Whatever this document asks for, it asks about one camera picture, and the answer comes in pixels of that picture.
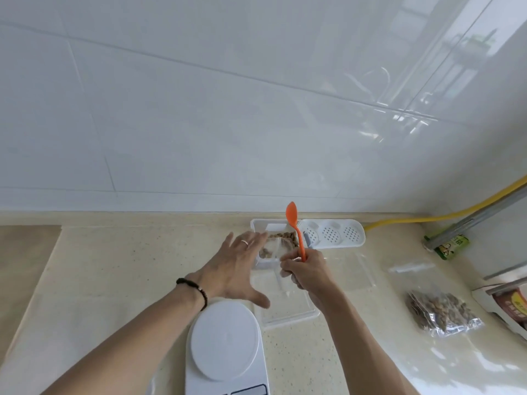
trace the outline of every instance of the countertop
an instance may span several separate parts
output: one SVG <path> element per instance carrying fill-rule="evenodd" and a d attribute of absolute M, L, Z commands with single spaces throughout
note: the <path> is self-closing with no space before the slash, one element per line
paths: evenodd
<path fill-rule="evenodd" d="M 248 230 L 249 221 L 202 215 L 162 225 L 63 227 L 0 370 L 0 393 L 40 393 L 165 295 L 176 278 L 203 265 L 229 231 Z M 420 393 L 527 394 L 526 345 L 473 301 L 448 262 L 422 248 L 423 234 L 419 225 L 379 227 L 360 248 L 324 254 L 372 334 Z M 449 338 L 421 331 L 385 273 L 412 259 L 437 263 L 484 328 Z M 153 381 L 156 394 L 184 393 L 187 332 L 161 363 Z M 262 337 L 273 395 L 347 393 L 322 316 Z"/>

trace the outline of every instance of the spoon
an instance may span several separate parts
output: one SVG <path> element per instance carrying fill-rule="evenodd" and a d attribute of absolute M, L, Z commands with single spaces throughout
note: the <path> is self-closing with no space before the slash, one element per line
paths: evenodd
<path fill-rule="evenodd" d="M 286 208 L 286 219 L 287 223 L 294 228 L 298 235 L 298 246 L 300 248 L 300 257 L 302 259 L 302 262 L 306 261 L 306 250 L 304 248 L 304 238 L 302 236 L 302 233 L 298 229 L 297 222 L 298 222 L 298 211 L 296 209 L 296 204 L 294 202 L 290 202 L 289 205 Z"/>

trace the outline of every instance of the hand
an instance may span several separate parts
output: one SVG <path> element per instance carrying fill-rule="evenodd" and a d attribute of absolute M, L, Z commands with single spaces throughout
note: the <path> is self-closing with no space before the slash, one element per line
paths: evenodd
<path fill-rule="evenodd" d="M 306 261 L 295 261 L 300 257 L 299 249 L 280 258 L 280 275 L 287 277 L 293 274 L 291 279 L 298 288 L 307 290 L 315 305 L 321 309 L 320 298 L 330 289 L 337 286 L 333 279 L 322 252 L 306 248 Z"/>
<path fill-rule="evenodd" d="M 267 233 L 245 232 L 233 241 L 230 233 L 216 255 L 200 270 L 187 275 L 209 298 L 243 299 L 267 309 L 271 302 L 256 291 L 249 281 L 256 254 L 267 241 Z"/>

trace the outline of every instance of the kitchen scale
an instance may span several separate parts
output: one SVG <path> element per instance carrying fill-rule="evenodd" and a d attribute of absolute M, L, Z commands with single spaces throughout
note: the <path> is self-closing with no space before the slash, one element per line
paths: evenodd
<path fill-rule="evenodd" d="M 260 327 L 241 302 L 209 305 L 190 327 L 186 395 L 269 395 Z"/>

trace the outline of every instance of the bracelet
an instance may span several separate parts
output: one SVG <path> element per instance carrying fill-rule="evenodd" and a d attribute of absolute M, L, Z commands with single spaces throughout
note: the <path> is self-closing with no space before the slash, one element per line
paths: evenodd
<path fill-rule="evenodd" d="M 184 278 L 179 278 L 175 281 L 175 284 L 181 284 L 181 283 L 184 283 L 192 288 L 195 288 L 196 290 L 198 290 L 199 292 L 201 292 L 201 295 L 203 295 L 203 299 L 205 299 L 205 305 L 201 308 L 201 310 L 205 309 L 207 307 L 207 304 L 209 303 L 209 298 L 207 297 L 207 294 L 205 293 L 205 291 L 203 290 L 203 288 L 201 288 L 199 285 L 197 285 L 196 283 L 194 283 L 194 281 L 191 281 L 191 280 L 187 280 L 187 279 L 184 279 Z"/>

